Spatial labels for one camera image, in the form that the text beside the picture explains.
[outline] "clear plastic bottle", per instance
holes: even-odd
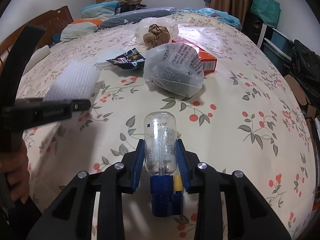
[[[145,165],[151,175],[170,175],[177,169],[176,119],[169,112],[152,112],[144,119]]]

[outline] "wooden headboard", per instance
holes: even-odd
[[[51,45],[53,43],[53,35],[60,33],[68,24],[72,22],[73,19],[69,8],[68,6],[64,6],[55,11],[47,11],[32,19],[28,23],[38,25],[46,29],[44,36],[38,43],[38,48],[41,48],[45,45]],[[13,44],[26,24],[15,30],[0,43],[0,74]]]

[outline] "orange pillow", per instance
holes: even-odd
[[[98,20],[98,19],[80,19],[80,20],[74,21],[72,24],[85,23],[85,22],[91,22],[91,23],[99,26],[103,21],[102,20]]]

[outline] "floral bedsheet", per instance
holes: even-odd
[[[288,84],[265,55],[242,33],[195,13],[168,16],[180,36],[218,58],[202,89],[182,98],[145,82],[142,72],[104,70],[91,95],[90,111],[76,128],[53,123],[25,131],[31,196],[43,211],[81,170],[101,172],[136,148],[143,119],[165,109],[177,119],[185,148],[218,171],[243,171],[262,193],[293,239],[310,218],[315,192],[315,159],[310,134]],[[23,76],[19,98],[43,97],[71,59],[95,63],[108,48],[143,54],[135,25],[119,26],[60,43]],[[124,195],[126,239],[193,239],[197,196],[184,194],[184,215],[158,219],[151,214],[148,175],[134,195]],[[97,233],[97,209],[92,225]],[[224,217],[224,239],[227,239]]]

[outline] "teal bag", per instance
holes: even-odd
[[[276,28],[280,17],[280,3],[275,0],[252,0],[250,12],[266,25]]]

